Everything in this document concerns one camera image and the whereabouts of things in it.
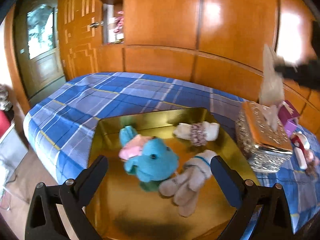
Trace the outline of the white folded sock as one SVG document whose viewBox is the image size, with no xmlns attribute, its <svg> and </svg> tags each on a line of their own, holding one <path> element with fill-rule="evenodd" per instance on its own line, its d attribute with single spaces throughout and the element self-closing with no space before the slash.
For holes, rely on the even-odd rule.
<svg viewBox="0 0 320 240">
<path fill-rule="evenodd" d="M 219 129 L 220 129 L 220 125 L 218 123 L 215 122 L 207 122 L 207 121 L 203 121 L 203 122 L 198 122 L 198 123 L 202 123 L 205 127 L 206 130 L 206 140 L 207 141 L 214 141 L 217 139 L 218 135 L 219 135 Z M 180 138 L 180 139 L 184 139 L 184 140 L 189 140 L 190 141 L 190 127 L 192 124 L 186 124 L 186 123 L 182 123 L 180 122 L 178 124 L 178 126 L 175 128 L 175 130 L 173 131 L 173 135 L 175 135 L 176 137 Z"/>
</svg>

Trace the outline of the gold metal tray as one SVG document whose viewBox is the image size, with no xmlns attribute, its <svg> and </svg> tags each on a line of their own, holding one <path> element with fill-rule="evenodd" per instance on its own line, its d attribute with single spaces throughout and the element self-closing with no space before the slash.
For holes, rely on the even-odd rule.
<svg viewBox="0 0 320 240">
<path fill-rule="evenodd" d="M 108 171 L 86 208 L 86 215 L 103 239 L 217 239 L 235 213 L 214 178 L 200 191 L 195 212 L 187 218 L 157 189 L 146 192 L 140 181 L 124 170 L 119 158 L 119 131 L 131 125 L 144 136 L 164 140 L 183 165 L 203 151 L 173 135 L 183 123 L 214 122 L 205 108 L 172 109 L 102 119 L 93 136 L 89 162 L 108 159 Z"/>
</svg>

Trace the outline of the mauve satin scrunchie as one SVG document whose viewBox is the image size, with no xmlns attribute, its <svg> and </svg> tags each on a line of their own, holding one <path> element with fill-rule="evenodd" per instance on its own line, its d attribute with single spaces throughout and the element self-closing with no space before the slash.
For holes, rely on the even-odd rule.
<svg viewBox="0 0 320 240">
<path fill-rule="evenodd" d="M 202 123 L 192 124 L 189 135 L 192 145 L 199 147 L 207 144 L 206 130 Z"/>
</svg>

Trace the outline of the pink flowers in niche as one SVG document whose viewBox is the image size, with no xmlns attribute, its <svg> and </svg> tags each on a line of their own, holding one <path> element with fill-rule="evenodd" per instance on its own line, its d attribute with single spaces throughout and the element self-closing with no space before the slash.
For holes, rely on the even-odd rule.
<svg viewBox="0 0 320 240">
<path fill-rule="evenodd" d="M 118 11 L 117 15 L 118 16 L 115 18 L 115 24 L 116 24 L 116 27 L 114 29 L 115 34 L 119 34 L 120 32 L 122 32 L 123 26 L 124 26 L 124 12 Z"/>
</svg>

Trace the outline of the silver ornate tissue box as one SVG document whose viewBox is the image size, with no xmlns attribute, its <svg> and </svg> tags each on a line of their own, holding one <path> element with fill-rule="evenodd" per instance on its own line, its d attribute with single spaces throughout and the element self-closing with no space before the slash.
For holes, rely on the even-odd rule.
<svg viewBox="0 0 320 240">
<path fill-rule="evenodd" d="M 252 101 L 241 104 L 235 122 L 236 139 L 252 170 L 276 173 L 292 157 L 292 146 L 282 123 L 276 116 L 268 121 L 271 109 Z"/>
</svg>

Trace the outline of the small red white doll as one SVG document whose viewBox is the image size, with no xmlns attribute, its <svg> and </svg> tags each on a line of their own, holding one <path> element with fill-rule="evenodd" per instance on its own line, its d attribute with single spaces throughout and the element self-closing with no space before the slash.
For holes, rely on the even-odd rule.
<svg viewBox="0 0 320 240">
<path fill-rule="evenodd" d="M 317 179 L 316 168 L 319 166 L 319 158 L 311 149 L 310 143 L 301 132 L 293 132 L 290 140 L 294 145 L 293 151 L 298 161 L 299 168 L 311 178 Z"/>
</svg>

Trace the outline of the blue plush elephant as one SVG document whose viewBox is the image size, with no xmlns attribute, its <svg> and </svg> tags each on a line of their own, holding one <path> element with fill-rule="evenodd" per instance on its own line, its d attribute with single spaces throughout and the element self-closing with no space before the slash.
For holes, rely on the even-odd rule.
<svg viewBox="0 0 320 240">
<path fill-rule="evenodd" d="M 119 132 L 119 158 L 127 174 L 139 180 L 146 192 L 158 191 L 161 182 L 175 174 L 179 157 L 161 138 L 139 134 L 132 126 Z"/>
</svg>

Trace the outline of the red and white chair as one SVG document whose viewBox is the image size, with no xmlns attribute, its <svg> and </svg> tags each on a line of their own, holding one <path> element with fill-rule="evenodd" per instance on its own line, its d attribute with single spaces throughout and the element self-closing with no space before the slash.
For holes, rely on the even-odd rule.
<svg viewBox="0 0 320 240">
<path fill-rule="evenodd" d="M 17 179 L 16 168 L 28 149 L 16 130 L 13 105 L 5 85 L 1 85 L 1 199 L 7 193 L 29 203 L 22 196 L 10 191 L 7 184 Z"/>
</svg>

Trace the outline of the purple cardboard box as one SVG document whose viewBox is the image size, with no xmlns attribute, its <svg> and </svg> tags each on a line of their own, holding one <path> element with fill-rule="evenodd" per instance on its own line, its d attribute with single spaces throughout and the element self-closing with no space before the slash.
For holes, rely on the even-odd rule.
<svg viewBox="0 0 320 240">
<path fill-rule="evenodd" d="M 300 114 L 293 104 L 288 100 L 283 101 L 278 106 L 278 118 L 281 121 L 288 137 L 297 129 Z"/>
</svg>

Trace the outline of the white tissue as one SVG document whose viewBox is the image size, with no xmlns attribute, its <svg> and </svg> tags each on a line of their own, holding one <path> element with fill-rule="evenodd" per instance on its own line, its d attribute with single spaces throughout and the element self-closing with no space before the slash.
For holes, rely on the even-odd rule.
<svg viewBox="0 0 320 240">
<path fill-rule="evenodd" d="M 278 106 L 285 100 L 283 78 L 275 71 L 275 66 L 284 64 L 285 61 L 267 44 L 263 50 L 263 81 L 260 86 L 259 104 L 267 106 L 263 116 L 272 131 L 278 128 Z"/>
</svg>

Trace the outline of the wooden door with glass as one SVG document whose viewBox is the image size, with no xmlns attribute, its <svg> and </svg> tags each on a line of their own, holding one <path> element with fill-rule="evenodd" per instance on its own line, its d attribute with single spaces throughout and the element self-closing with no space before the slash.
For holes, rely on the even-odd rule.
<svg viewBox="0 0 320 240">
<path fill-rule="evenodd" d="M 58 0 L 18 0 L 13 33 L 16 60 L 29 101 L 65 82 L 57 32 Z"/>
</svg>

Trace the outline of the blue plaid bed sheet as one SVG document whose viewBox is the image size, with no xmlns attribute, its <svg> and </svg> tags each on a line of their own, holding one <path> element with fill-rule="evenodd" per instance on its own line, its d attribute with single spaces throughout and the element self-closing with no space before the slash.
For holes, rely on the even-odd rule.
<svg viewBox="0 0 320 240">
<path fill-rule="evenodd" d="M 233 137 L 242 98 L 210 87 L 136 73 L 77 77 L 37 103 L 23 129 L 40 161 L 58 183 L 75 178 L 89 161 L 100 119 L 157 110 L 203 107 Z"/>
</svg>

